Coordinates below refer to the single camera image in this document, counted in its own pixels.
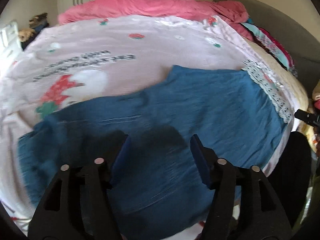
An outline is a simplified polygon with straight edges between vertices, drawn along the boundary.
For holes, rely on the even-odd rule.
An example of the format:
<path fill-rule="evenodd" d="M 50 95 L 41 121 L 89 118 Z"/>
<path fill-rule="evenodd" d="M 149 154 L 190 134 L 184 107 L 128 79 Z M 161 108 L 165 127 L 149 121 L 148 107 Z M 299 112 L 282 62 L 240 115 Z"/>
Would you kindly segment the white drawer cabinet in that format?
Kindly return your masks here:
<path fill-rule="evenodd" d="M 22 51 L 18 38 L 18 24 L 11 21 L 1 28 L 1 63 L 5 66 L 12 65 Z"/>

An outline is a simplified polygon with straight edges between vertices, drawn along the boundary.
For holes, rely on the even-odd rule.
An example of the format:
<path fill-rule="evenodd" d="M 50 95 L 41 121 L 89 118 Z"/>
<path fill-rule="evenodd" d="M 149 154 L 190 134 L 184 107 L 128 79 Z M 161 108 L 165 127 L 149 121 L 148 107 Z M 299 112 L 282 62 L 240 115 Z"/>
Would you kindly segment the stored clothes pile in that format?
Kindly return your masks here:
<path fill-rule="evenodd" d="M 319 82 L 312 92 L 312 110 L 319 115 Z M 313 152 L 319 157 L 319 128 L 312 127 L 309 143 Z"/>

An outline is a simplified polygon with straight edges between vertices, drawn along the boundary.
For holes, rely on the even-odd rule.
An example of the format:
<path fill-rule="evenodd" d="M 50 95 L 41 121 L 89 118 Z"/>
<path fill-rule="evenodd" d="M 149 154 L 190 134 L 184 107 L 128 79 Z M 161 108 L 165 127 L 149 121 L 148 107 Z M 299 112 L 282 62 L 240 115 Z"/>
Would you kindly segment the clothes pile on chair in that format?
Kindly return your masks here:
<path fill-rule="evenodd" d="M 22 50 L 25 50 L 44 28 L 48 28 L 50 26 L 47 16 L 48 14 L 46 12 L 33 16 L 29 20 L 29 27 L 18 31 L 18 39 L 20 41 Z"/>

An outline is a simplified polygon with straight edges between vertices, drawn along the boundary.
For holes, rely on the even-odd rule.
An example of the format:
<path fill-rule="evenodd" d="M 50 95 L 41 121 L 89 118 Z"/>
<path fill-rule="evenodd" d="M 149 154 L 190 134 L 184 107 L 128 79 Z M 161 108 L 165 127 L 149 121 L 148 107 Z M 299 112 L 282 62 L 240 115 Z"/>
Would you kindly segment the pink strawberry print bedsheet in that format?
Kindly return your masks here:
<path fill-rule="evenodd" d="M 75 103 L 123 96 L 163 82 L 174 66 L 243 70 L 254 65 L 292 109 L 291 130 L 265 167 L 274 170 L 298 124 L 291 94 L 264 60 L 228 23 L 176 16 L 78 21 L 44 29 L 1 77 L 1 200 L 32 217 L 18 157 L 20 137 L 46 116 Z"/>

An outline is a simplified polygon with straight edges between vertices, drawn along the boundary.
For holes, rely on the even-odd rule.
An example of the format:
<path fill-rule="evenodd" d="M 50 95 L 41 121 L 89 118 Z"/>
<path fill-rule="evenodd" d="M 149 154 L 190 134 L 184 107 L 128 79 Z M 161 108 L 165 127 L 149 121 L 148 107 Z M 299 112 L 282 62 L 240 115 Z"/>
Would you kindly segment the colourful folded blanket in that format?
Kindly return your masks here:
<path fill-rule="evenodd" d="M 276 40 L 264 28 L 257 27 L 253 23 L 242 23 L 242 25 L 253 35 L 254 40 L 264 48 L 276 61 L 294 77 L 298 77 L 295 63 L 289 52 L 278 40 Z"/>

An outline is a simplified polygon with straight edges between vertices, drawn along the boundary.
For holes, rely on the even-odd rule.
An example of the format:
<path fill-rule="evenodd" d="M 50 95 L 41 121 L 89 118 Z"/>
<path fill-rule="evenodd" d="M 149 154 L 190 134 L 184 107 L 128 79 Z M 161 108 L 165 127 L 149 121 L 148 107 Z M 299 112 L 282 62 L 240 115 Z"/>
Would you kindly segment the grey bed headboard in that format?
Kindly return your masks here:
<path fill-rule="evenodd" d="M 274 7 L 257 0 L 241 2 L 255 25 L 266 29 L 292 56 L 298 80 L 312 97 L 319 82 L 319 41 L 298 22 Z"/>

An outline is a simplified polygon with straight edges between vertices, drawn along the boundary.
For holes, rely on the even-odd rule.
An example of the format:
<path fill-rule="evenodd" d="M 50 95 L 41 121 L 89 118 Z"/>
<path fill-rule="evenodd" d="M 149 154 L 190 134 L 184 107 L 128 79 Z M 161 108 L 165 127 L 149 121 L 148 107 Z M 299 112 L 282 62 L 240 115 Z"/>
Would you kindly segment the beige mattress cover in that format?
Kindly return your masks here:
<path fill-rule="evenodd" d="M 276 79 L 281 83 L 286 90 L 292 95 L 293 105 L 297 109 L 302 109 L 306 111 L 309 106 L 309 98 L 306 89 L 294 77 L 290 72 L 285 70 L 273 57 L 263 50 L 256 43 L 244 38 L 244 40 L 251 46 L 251 48 L 259 54 L 259 56 L 264 60 L 264 62 L 270 67 L 270 69 L 277 76 Z"/>

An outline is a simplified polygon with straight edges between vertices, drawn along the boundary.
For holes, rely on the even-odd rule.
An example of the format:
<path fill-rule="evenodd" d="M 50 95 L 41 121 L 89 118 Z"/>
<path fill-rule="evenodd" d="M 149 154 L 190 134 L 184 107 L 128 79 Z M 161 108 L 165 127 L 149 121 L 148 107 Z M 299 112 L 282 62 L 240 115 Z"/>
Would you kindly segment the pink rumpled duvet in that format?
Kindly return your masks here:
<path fill-rule="evenodd" d="M 208 2 L 196 0 L 92 0 L 76 5 L 58 17 L 58 24 L 94 18 L 118 18 L 128 15 L 149 17 L 177 16 L 186 20 L 215 25 L 215 15 L 222 18 L 238 34 L 253 41 L 252 34 L 241 24 L 249 19 L 245 6 L 237 1 Z"/>

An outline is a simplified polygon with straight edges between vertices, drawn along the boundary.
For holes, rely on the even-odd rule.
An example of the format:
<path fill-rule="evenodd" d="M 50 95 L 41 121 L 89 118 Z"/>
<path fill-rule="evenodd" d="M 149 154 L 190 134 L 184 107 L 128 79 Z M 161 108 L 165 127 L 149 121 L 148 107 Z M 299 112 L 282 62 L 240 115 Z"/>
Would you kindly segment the blue denim lace-hem pants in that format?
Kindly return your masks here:
<path fill-rule="evenodd" d="M 265 167 L 291 130 L 292 109 L 260 69 L 174 66 L 161 83 L 75 103 L 20 137 L 28 197 L 37 205 L 64 164 L 87 164 L 128 135 L 131 146 L 108 192 L 128 239 L 164 239 L 207 217 L 213 199 L 189 148 L 192 135 L 235 166 Z"/>

